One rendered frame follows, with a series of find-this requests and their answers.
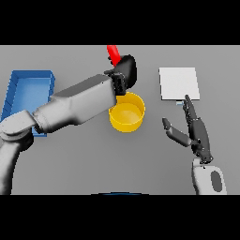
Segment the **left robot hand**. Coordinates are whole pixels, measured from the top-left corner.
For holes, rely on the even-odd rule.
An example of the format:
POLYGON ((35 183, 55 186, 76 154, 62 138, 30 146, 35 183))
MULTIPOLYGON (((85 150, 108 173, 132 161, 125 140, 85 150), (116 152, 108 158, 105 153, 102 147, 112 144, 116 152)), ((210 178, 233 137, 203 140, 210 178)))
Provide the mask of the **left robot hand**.
POLYGON ((110 70, 106 70, 113 82, 114 92, 117 96, 124 96, 126 91, 137 81, 137 65, 132 55, 123 55, 119 63, 110 70))

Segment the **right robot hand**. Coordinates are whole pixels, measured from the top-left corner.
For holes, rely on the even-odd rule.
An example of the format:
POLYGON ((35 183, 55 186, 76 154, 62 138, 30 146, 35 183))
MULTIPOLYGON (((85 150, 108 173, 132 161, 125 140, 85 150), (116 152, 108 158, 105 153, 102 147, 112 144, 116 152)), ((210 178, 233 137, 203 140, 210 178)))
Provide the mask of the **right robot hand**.
POLYGON ((214 158, 210 150, 208 133, 203 120, 197 116, 189 95, 185 95, 183 110, 187 121, 188 134, 173 127, 167 118, 163 118, 162 124, 166 135, 184 147, 190 146, 193 154, 200 159, 201 164, 209 164, 214 158))

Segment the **red beaker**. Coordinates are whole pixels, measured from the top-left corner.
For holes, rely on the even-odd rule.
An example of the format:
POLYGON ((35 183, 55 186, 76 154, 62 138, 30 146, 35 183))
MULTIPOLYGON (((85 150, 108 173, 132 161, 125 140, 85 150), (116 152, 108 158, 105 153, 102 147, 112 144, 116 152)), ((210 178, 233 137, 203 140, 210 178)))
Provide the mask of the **red beaker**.
POLYGON ((107 52, 109 54, 109 58, 112 61, 112 64, 116 66, 121 60, 120 53, 115 45, 108 45, 107 52))

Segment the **yellow bowl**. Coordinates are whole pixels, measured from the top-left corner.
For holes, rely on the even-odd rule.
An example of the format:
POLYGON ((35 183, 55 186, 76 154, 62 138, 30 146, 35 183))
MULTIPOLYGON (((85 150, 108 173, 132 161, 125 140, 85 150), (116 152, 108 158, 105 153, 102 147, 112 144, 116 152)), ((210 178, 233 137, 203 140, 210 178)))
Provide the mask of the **yellow bowl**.
POLYGON ((123 133, 136 131, 142 124, 145 114, 143 99, 132 92, 116 97, 116 104, 109 109, 112 127, 123 133))

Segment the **pale square scale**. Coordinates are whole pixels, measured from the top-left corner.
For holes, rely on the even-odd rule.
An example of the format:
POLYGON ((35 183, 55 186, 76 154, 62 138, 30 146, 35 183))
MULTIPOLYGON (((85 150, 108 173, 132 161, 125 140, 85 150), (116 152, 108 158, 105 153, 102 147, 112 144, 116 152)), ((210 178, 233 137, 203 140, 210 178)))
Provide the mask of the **pale square scale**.
POLYGON ((194 67, 160 67, 158 69, 162 100, 184 100, 188 95, 200 99, 200 91, 194 67))

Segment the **blue tray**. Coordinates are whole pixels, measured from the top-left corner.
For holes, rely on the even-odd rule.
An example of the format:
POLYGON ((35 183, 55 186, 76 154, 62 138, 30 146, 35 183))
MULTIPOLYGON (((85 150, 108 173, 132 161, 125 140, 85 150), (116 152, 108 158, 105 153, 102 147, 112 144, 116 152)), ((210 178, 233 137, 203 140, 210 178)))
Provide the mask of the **blue tray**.
POLYGON ((34 112, 51 100, 55 77, 51 70, 12 70, 0 123, 14 113, 34 112))

